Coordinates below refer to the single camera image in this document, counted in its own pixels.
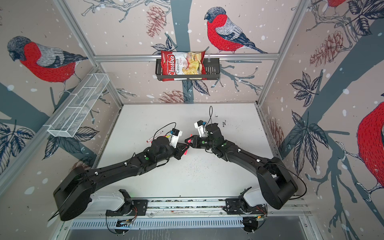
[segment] gray bird wing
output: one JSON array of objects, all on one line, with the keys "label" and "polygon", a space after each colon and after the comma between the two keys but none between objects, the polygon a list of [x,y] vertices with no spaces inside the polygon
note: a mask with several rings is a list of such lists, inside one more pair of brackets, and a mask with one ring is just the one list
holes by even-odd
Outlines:
[{"label": "gray bird wing", "polygon": [[222,38],[232,41],[240,36],[243,33],[243,30],[237,25],[235,25],[229,17],[227,17],[227,21],[224,26],[215,28],[217,34],[219,34]]},{"label": "gray bird wing", "polygon": [[58,68],[63,66],[64,54],[60,48],[46,47],[36,43],[41,52],[41,57],[37,60],[39,66],[45,68]]}]

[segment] ventilation grille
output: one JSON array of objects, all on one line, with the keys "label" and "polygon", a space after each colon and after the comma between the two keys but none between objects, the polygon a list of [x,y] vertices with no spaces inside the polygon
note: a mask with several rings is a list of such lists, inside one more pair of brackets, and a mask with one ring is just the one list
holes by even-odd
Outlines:
[{"label": "ventilation grille", "polygon": [[[164,229],[164,228],[221,228],[244,227],[242,217],[200,217],[200,218],[144,218],[136,219],[126,227],[116,227],[118,220],[108,219],[113,229]],[[70,229],[105,229],[105,219],[75,219]]]}]

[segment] pine cone illustration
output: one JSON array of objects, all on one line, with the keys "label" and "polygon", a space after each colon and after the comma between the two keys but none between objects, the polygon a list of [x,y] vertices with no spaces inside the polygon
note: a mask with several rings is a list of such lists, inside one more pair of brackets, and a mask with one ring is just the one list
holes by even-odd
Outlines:
[{"label": "pine cone illustration", "polygon": [[275,121],[269,119],[268,122],[269,128],[271,129],[273,139],[276,142],[277,147],[279,148],[279,151],[281,152],[281,146],[283,145],[284,142],[284,133],[283,129],[281,126]]},{"label": "pine cone illustration", "polygon": [[166,24],[166,15],[159,6],[152,5],[147,11],[147,18],[147,34],[153,38],[155,34],[159,35],[161,30],[164,29]]},{"label": "pine cone illustration", "polygon": [[327,62],[332,62],[336,55],[341,51],[343,46],[343,34],[340,31],[335,31],[328,35],[310,57],[310,65],[315,64],[316,67]]},{"label": "pine cone illustration", "polygon": [[184,103],[188,102],[189,98],[184,95],[183,92],[173,90],[172,92],[168,93],[163,92],[161,98],[159,98],[159,101],[163,103]]}]

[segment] white table surface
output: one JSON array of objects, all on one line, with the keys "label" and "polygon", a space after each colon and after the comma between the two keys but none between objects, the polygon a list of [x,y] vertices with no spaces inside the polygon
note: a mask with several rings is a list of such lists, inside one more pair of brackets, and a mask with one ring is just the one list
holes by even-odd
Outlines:
[{"label": "white table surface", "polygon": [[[98,167],[105,167],[142,152],[146,141],[157,129],[176,122],[183,131],[179,142],[198,135],[194,123],[208,121],[213,107],[213,123],[219,123],[224,139],[246,151],[272,158],[272,151],[263,131],[254,104],[143,104],[125,105],[107,143]],[[173,125],[163,129],[170,131]],[[249,171],[226,162],[204,149],[189,148],[181,160],[170,161],[140,176],[129,177],[101,189],[114,192],[126,189],[131,197],[229,197],[238,196],[245,188],[258,187],[257,177]]]}]

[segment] red bird breast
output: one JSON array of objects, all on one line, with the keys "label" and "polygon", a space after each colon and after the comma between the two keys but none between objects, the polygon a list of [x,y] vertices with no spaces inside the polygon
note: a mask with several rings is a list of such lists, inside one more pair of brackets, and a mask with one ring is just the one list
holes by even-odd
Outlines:
[{"label": "red bird breast", "polygon": [[358,128],[359,156],[377,181],[384,186],[384,102],[368,114]]},{"label": "red bird breast", "polygon": [[36,77],[47,82],[65,82],[74,74],[76,63],[70,63],[59,68],[44,68],[37,64],[41,57],[41,52],[37,44],[31,42],[24,47],[26,60],[20,61]]},{"label": "red bird breast", "polygon": [[243,45],[225,40],[219,34],[217,34],[215,30],[217,27],[224,26],[226,22],[227,15],[225,14],[218,15],[212,23],[207,22],[208,39],[212,45],[214,45],[220,51],[236,51],[237,49],[243,47]]}]

